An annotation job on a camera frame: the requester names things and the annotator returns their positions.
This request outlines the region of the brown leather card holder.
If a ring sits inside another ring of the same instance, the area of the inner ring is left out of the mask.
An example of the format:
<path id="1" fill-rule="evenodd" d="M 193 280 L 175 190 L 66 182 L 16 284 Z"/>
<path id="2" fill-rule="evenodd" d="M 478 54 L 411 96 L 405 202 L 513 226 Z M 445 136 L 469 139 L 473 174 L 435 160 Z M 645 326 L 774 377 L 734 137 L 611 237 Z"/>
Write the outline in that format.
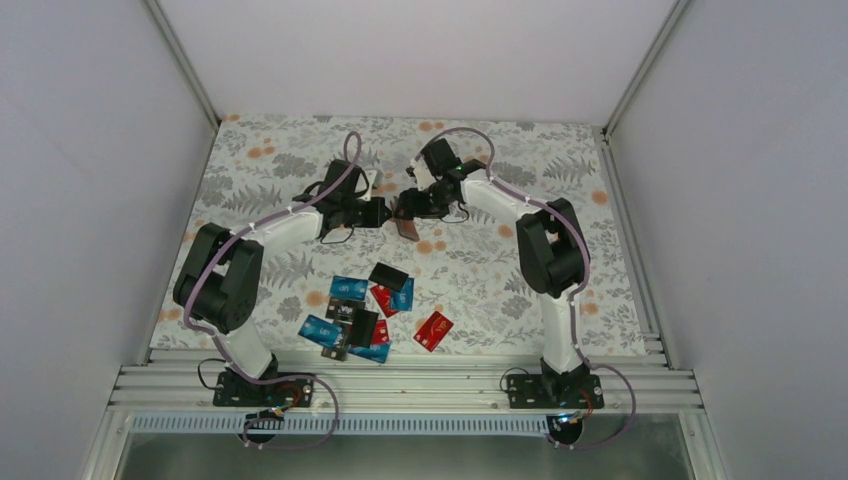
<path id="1" fill-rule="evenodd" d="M 418 242 L 420 240 L 420 236 L 413 219 L 396 217 L 394 221 L 398 235 L 401 238 L 413 242 Z"/>

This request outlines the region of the blue card bottom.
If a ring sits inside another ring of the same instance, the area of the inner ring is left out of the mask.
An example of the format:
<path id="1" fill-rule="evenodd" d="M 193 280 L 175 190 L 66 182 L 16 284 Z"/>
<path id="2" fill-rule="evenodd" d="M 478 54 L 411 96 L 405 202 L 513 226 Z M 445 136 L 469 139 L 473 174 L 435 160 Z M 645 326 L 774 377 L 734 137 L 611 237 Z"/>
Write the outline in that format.
<path id="1" fill-rule="evenodd" d="M 391 350 L 391 342 L 374 344 L 370 347 L 350 346 L 348 353 L 361 359 L 385 364 Z"/>

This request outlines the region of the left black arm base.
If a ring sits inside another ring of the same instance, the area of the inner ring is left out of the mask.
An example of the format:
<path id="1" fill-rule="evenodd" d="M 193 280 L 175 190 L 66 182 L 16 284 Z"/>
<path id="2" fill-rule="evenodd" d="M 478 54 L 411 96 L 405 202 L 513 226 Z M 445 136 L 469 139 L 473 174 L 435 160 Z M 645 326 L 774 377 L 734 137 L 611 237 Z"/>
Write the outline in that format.
<path id="1" fill-rule="evenodd" d="M 218 375 L 212 404 L 216 407 L 306 408 L 311 405 L 313 389 L 314 381 L 310 379 L 258 385 L 226 369 Z"/>

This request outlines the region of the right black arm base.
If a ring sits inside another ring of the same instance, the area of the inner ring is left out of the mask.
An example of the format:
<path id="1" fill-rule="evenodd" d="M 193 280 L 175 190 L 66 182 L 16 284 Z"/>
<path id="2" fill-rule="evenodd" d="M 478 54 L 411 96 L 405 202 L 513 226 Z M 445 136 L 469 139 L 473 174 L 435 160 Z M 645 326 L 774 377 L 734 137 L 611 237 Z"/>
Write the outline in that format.
<path id="1" fill-rule="evenodd" d="M 512 409 L 603 409 L 600 377 L 588 372 L 568 375 L 511 373 L 502 388 Z"/>

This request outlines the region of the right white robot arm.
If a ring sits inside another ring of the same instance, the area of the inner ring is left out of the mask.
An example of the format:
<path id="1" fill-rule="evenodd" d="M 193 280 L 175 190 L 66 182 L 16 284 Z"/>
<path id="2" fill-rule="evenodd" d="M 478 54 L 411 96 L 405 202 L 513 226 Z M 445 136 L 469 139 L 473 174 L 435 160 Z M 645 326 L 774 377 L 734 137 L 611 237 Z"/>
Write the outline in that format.
<path id="1" fill-rule="evenodd" d="M 575 375 L 589 362 L 578 340 L 578 295 L 589 280 L 590 255 L 573 205 L 544 202 L 497 177 L 479 160 L 460 161 L 447 140 L 425 145 L 406 169 L 416 185 L 399 194 L 392 213 L 401 237 L 417 237 L 417 219 L 440 219 L 451 206 L 485 211 L 514 225 L 520 272 L 540 296 L 544 326 L 544 399 L 565 407 L 580 393 Z"/>

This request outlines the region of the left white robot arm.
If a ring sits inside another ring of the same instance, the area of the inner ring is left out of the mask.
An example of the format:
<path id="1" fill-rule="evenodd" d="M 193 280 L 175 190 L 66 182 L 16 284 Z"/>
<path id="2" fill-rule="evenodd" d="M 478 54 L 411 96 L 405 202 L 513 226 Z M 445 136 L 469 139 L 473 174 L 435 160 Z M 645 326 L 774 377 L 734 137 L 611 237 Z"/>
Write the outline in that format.
<path id="1" fill-rule="evenodd" d="M 235 231 L 215 223 L 200 228 L 173 289 L 187 328 L 211 337 L 229 369 L 241 376 L 239 392 L 255 405 L 278 391 L 276 358 L 251 315 L 266 256 L 320 239 L 340 227 L 378 228 L 390 212 L 376 195 L 382 173 L 334 160 L 324 180 L 292 205 Z"/>

